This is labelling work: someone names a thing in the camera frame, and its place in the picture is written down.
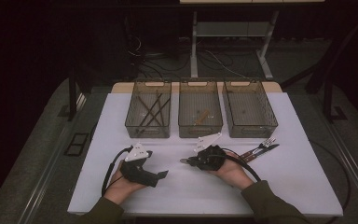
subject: white table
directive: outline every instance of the white table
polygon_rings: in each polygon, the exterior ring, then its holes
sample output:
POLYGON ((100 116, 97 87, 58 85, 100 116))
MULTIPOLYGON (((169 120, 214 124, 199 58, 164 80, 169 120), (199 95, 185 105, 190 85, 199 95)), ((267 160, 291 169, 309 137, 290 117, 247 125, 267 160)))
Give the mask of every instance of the white table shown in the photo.
MULTIPOLYGON (((272 190, 309 217, 342 216, 342 208, 318 162, 308 138, 286 93, 269 92, 268 98, 279 123, 273 136, 280 144, 249 165, 272 190)), ((122 204, 126 217, 251 217, 253 211, 240 192, 213 175, 182 164, 194 156, 197 139, 178 136, 177 91, 172 90, 171 137, 168 139, 131 139, 124 126, 130 93, 109 94, 93 136, 87 158, 78 178, 68 212, 87 213, 101 197, 101 187, 109 163, 118 152, 140 141, 152 150, 144 168, 157 173, 169 170, 155 188, 135 192, 122 204)), ((223 136, 216 142, 243 153, 264 139, 232 139, 228 136, 226 114, 223 136)))

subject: floor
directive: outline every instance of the floor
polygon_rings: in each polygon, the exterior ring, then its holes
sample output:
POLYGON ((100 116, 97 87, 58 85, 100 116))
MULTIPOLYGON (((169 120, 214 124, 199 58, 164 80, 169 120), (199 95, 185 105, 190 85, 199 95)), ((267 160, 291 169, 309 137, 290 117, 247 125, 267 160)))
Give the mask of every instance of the floor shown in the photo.
MULTIPOLYGON (((139 77, 189 77, 188 39, 181 41, 179 58, 161 57, 158 52, 150 51, 147 60, 139 66, 139 77)), ((309 68, 324 55, 329 44, 329 41, 322 39, 273 41, 266 56, 273 80, 282 83, 309 68)), ((199 77, 262 77, 255 57, 255 49, 260 45, 259 39, 201 39, 198 44, 199 77)), ((307 80, 305 77, 283 91, 288 92, 320 164, 341 204, 345 204, 344 216, 334 220, 334 223, 358 223, 358 181, 354 180, 350 167, 342 169, 342 154, 338 147, 345 147, 358 166, 358 112, 345 94, 339 88, 334 88, 333 106, 341 108, 347 119, 329 123, 321 113, 323 92, 307 94, 304 91, 307 80)), ((109 86, 98 86, 91 93, 80 94, 78 113, 69 122, 67 80, 57 88, 0 189, 0 223, 75 222, 77 216, 68 214, 66 210, 95 124, 110 90, 109 86), (79 157, 63 155, 76 133, 88 135, 82 154, 79 157)), ((326 223, 329 220, 311 218, 312 223, 326 223)), ((244 223, 245 220, 139 217, 133 221, 244 223)))

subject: metal rail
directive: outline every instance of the metal rail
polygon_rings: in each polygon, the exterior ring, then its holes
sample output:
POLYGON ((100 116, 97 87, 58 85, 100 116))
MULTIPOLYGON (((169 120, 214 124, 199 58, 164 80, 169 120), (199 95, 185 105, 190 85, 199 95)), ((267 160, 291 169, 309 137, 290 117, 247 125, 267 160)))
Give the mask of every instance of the metal rail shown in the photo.
MULTIPOLYGON (((86 97, 82 93, 80 93, 76 102, 77 111, 81 111, 86 101, 86 97)), ((78 117, 79 116, 77 113, 77 115, 74 116, 74 119, 71 122, 67 122, 66 125, 63 127, 62 132, 57 140, 57 144, 53 149, 53 153, 48 160, 48 164, 46 165, 45 170, 37 181, 32 191, 31 197, 28 200, 28 203, 25 205, 25 208, 21 213, 20 219, 17 222, 18 224, 31 223, 31 221, 33 220, 34 215, 36 214, 36 211, 39 207, 39 204, 43 200, 45 192, 48 188, 48 184, 50 183, 51 178, 54 175, 54 171, 56 170, 57 160, 65 149, 67 140, 69 139, 70 133, 76 125, 78 117)))
MULTIPOLYGON (((316 97, 312 98, 311 101, 316 108, 321 107, 320 102, 316 99, 316 97)), ((350 151, 346 147, 344 141, 340 137, 336 127, 327 120, 327 118, 323 115, 322 111, 318 111, 318 112, 319 112, 318 115, 320 116, 321 120, 324 122, 324 125, 327 128, 328 132, 331 133, 331 136, 337 146, 337 152, 339 157, 342 159, 343 164, 347 168, 353 182, 358 188, 358 165, 356 161, 354 160, 350 151)))

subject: right hand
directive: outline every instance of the right hand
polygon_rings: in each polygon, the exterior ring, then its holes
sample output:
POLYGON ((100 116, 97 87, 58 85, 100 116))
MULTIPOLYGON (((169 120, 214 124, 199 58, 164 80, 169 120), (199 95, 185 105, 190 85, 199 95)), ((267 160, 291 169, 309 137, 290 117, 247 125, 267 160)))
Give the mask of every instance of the right hand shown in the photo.
POLYGON ((122 164, 123 161, 120 161, 117 170, 111 178, 111 183, 113 184, 107 188, 106 193, 104 194, 104 198, 116 204, 122 204, 128 197, 133 194, 133 192, 146 188, 145 185, 130 182, 130 180, 126 179, 120 172, 122 164))
MULTIPOLYGON (((228 156, 238 159, 238 156, 231 152, 226 152, 228 156)), ((242 166, 235 161, 225 160, 218 171, 208 171, 224 180, 230 186, 243 190, 254 184, 254 181, 243 171, 242 166)))

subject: transparent plastic bin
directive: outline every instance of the transparent plastic bin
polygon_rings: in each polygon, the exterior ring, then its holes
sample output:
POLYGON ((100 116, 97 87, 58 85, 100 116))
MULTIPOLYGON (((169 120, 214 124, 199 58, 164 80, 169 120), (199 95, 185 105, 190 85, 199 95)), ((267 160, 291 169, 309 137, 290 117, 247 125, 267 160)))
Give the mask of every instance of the transparent plastic bin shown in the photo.
POLYGON ((181 79, 178 123, 181 138, 197 138, 222 131, 222 111, 213 78, 181 79))
POLYGON ((137 78, 125 126, 131 138, 169 138, 172 82, 137 78))
POLYGON ((230 137, 268 138, 278 127, 261 81, 225 78, 223 99, 230 137))

